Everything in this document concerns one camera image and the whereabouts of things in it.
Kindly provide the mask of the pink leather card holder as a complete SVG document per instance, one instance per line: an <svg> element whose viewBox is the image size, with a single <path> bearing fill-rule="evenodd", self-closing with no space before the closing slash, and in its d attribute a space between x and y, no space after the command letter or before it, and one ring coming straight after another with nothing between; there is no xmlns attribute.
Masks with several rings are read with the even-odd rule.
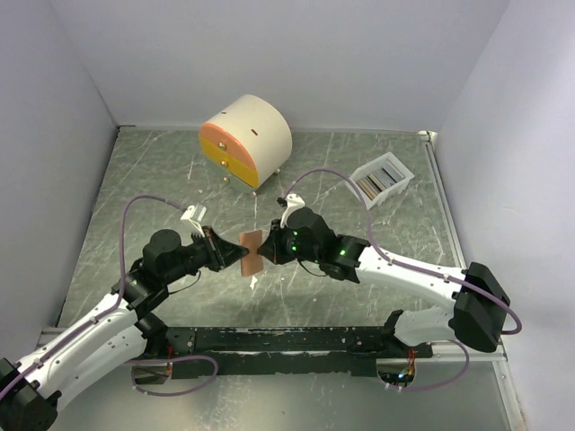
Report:
<svg viewBox="0 0 575 431"><path fill-rule="evenodd" d="M243 277L253 276L263 270L263 257L258 253L262 243L262 230L239 234L239 245L248 250L248 253L241 258L241 274Z"/></svg>

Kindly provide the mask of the white plastic card bin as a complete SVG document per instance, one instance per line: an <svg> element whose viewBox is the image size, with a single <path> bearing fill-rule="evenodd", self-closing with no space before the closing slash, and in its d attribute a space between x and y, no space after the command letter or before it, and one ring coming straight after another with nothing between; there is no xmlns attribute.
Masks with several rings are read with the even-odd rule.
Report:
<svg viewBox="0 0 575 431"><path fill-rule="evenodd" d="M415 175L391 152L358 167L349 177L367 209L403 193Z"/></svg>

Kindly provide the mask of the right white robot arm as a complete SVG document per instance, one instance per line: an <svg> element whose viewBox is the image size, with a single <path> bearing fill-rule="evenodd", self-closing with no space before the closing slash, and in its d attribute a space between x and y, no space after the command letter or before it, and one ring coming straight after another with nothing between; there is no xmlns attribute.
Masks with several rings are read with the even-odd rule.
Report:
<svg viewBox="0 0 575 431"><path fill-rule="evenodd" d="M441 267L377 251L366 239L334 232L307 207L273 220L258 253L275 265L311 262L332 279L403 289L430 302L426 310L388 318L381 345L389 356L434 341L456 340L483 353L500 343L509 297L482 264Z"/></svg>

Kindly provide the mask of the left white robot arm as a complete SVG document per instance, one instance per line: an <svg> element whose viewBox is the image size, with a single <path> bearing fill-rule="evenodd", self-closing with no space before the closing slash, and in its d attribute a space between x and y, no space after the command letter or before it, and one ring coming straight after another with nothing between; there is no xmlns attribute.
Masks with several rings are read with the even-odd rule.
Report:
<svg viewBox="0 0 575 431"><path fill-rule="evenodd" d="M184 245L173 230L154 233L129 272L83 318L16 363L1 361L1 428L47 430L66 398L134 358L166 353L166 325L154 309L168 286L202 269L229 268L248 255L211 227Z"/></svg>

